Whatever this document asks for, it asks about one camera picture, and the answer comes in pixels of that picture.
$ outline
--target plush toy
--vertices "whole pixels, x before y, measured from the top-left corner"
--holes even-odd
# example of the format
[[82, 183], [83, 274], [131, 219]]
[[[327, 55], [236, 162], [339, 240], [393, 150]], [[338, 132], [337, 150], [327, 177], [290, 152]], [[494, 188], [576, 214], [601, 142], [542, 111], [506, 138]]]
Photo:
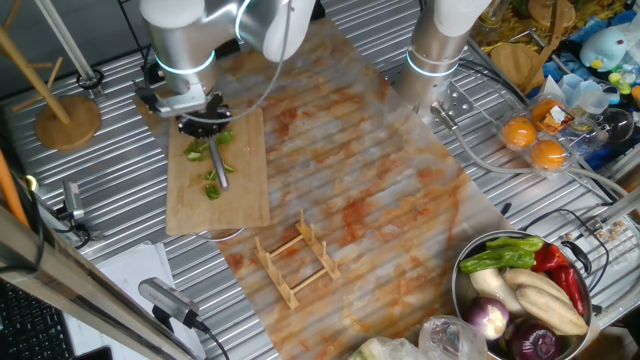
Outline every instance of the plush toy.
[[627, 39], [615, 29], [604, 29], [587, 40], [580, 50], [580, 61], [605, 72], [613, 69], [627, 51]]

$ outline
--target wooden cutting board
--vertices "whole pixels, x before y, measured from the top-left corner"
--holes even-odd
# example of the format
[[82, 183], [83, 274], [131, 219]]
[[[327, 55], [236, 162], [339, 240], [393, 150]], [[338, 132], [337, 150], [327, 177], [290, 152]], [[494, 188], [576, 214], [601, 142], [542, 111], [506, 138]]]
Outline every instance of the wooden cutting board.
[[202, 162], [188, 161], [183, 151], [193, 138], [181, 134], [177, 126], [170, 127], [167, 234], [269, 225], [262, 111], [256, 110], [233, 121], [228, 128], [234, 131], [235, 137], [230, 144], [219, 146], [220, 155], [236, 172], [227, 174], [230, 190], [217, 200], [209, 200], [204, 192], [204, 175], [213, 170], [211, 156], [205, 154]]

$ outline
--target red bell pepper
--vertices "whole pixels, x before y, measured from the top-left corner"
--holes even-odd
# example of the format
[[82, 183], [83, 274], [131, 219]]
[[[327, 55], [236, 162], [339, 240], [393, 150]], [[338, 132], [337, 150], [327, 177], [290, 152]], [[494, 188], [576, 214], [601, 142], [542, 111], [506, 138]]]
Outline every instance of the red bell pepper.
[[578, 289], [578, 282], [576, 280], [576, 271], [573, 268], [555, 268], [550, 271], [551, 280], [558, 284], [569, 296], [573, 307], [578, 314], [584, 314], [584, 303], [582, 302], [582, 296], [580, 296], [580, 289]]
[[536, 263], [531, 267], [531, 271], [549, 271], [558, 267], [569, 265], [567, 258], [562, 251], [553, 244], [544, 244], [542, 249], [536, 251]]

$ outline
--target wooden base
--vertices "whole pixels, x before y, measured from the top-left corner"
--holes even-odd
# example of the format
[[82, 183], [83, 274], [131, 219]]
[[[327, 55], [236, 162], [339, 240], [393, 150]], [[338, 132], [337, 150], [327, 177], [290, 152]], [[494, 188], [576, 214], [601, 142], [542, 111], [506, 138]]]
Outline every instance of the wooden base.
[[[533, 20], [546, 27], [551, 26], [552, 5], [548, 4], [547, 0], [529, 0], [527, 9]], [[564, 2], [564, 7], [561, 9], [563, 10], [563, 27], [567, 27], [576, 20], [576, 10], [568, 1]]]
[[42, 145], [57, 150], [71, 150], [91, 140], [100, 129], [102, 118], [98, 106], [84, 96], [59, 99], [71, 123], [64, 125], [48, 105], [36, 118], [35, 133]]

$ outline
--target metal bowl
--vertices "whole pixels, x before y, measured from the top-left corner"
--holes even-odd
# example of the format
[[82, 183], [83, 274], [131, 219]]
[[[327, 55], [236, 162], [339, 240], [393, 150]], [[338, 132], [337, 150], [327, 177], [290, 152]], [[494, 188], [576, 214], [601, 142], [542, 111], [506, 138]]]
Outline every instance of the metal bowl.
[[[471, 284], [471, 280], [469, 279], [469, 275], [460, 271], [460, 262], [466, 258], [469, 258], [473, 255], [479, 254], [486, 250], [486, 246], [484, 245], [486, 242], [495, 240], [502, 236], [508, 236], [512, 238], [525, 238], [528, 236], [535, 236], [524, 231], [517, 230], [499, 230], [490, 232], [488, 234], [482, 235], [481, 237], [473, 240], [467, 245], [467, 247], [462, 250], [460, 256], [458, 256], [458, 260], [456, 261], [455, 269], [453, 270], [453, 303], [456, 307], [456, 313], [459, 318], [464, 319], [463, 314], [467, 311], [467, 306], [471, 302], [471, 299], [478, 295], [478, 292]], [[576, 270], [578, 288], [580, 289], [580, 295], [582, 296], [582, 301], [584, 302], [584, 321], [591, 327], [591, 297], [589, 296], [589, 291], [584, 278], [576, 269], [575, 265], [568, 259], [569, 266], [573, 267]], [[560, 339], [560, 355], [557, 360], [571, 359], [575, 356], [582, 347], [585, 345], [585, 341], [587, 336], [589, 336], [589, 332], [582, 336], [561, 336]], [[498, 345], [497, 341], [488, 342], [487, 346], [489, 348], [489, 354], [493, 356], [495, 359], [500, 360], [512, 360], [513, 358], [509, 356], [505, 351], [503, 351]]]

